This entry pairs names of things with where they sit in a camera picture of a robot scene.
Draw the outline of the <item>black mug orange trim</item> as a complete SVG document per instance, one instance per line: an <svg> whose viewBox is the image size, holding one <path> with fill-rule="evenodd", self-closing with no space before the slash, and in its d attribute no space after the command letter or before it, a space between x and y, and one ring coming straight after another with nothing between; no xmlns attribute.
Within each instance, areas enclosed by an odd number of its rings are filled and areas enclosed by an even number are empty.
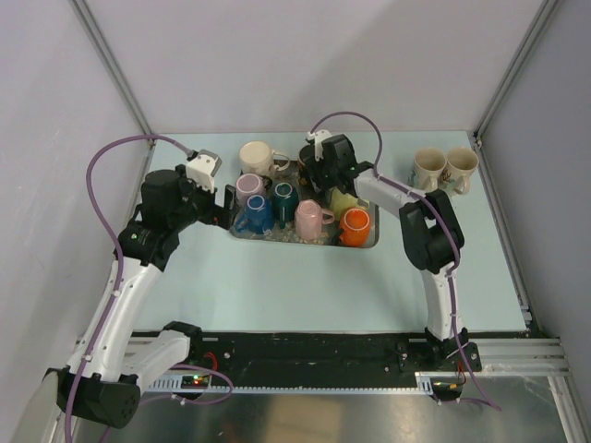
<svg viewBox="0 0 591 443"><path fill-rule="evenodd" d="M314 145L306 145L298 152L299 176L308 181L314 179L318 174L319 161L316 159Z"/></svg>

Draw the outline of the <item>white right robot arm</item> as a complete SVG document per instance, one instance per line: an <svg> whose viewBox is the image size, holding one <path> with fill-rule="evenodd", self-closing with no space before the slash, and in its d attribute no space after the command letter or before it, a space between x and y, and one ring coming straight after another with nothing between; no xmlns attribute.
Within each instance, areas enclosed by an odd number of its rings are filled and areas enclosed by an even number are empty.
<svg viewBox="0 0 591 443"><path fill-rule="evenodd" d="M333 187L367 200L395 216L410 263L421 272L428 304L428 362L449 369L466 358L467 331L460 327L457 268L464 235L447 194L425 193L360 162L350 139L326 130L307 134L302 149L308 181L318 192Z"/></svg>

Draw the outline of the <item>cream mug with script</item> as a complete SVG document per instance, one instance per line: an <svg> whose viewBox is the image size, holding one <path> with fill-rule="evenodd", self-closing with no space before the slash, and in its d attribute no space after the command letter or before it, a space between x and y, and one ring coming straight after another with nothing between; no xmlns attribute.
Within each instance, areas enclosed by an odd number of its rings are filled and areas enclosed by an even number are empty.
<svg viewBox="0 0 591 443"><path fill-rule="evenodd" d="M242 174L257 174L273 177L290 166L290 158L272 149L267 143L255 140L246 143L239 151Z"/></svg>

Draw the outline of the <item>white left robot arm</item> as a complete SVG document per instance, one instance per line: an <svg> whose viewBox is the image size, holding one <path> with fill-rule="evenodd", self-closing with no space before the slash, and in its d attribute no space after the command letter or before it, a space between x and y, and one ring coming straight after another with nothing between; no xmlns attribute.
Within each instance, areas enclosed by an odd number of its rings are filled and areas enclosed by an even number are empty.
<svg viewBox="0 0 591 443"><path fill-rule="evenodd" d="M175 365L198 366L206 352L199 327L172 321L157 338L126 355L139 311L163 275L179 235L199 222L230 229L237 213L235 187L224 203L204 190L186 167L146 175L140 202L115 244L115 261L87 331L66 366L56 370L56 403L67 417L121 429L132 419L141 395Z"/></svg>

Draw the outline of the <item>tall cream seahorse mug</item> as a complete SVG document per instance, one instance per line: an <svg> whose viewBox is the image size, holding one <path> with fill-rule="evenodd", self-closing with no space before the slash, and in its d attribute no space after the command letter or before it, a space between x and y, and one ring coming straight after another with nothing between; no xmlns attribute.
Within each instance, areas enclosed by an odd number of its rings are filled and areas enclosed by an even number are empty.
<svg viewBox="0 0 591 443"><path fill-rule="evenodd" d="M410 184L426 193L436 190L446 164L446 156L441 150L432 147L418 150L414 157Z"/></svg>

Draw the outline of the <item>cream coral pattern mug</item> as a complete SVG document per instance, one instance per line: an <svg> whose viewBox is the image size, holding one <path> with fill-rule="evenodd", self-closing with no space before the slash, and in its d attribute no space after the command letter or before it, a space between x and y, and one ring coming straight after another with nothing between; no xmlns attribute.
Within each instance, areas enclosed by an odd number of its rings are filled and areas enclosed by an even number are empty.
<svg viewBox="0 0 591 443"><path fill-rule="evenodd" d="M470 179L479 165L474 151L466 147L451 149L447 155L447 166L444 174L447 187L459 194L466 195L470 191Z"/></svg>

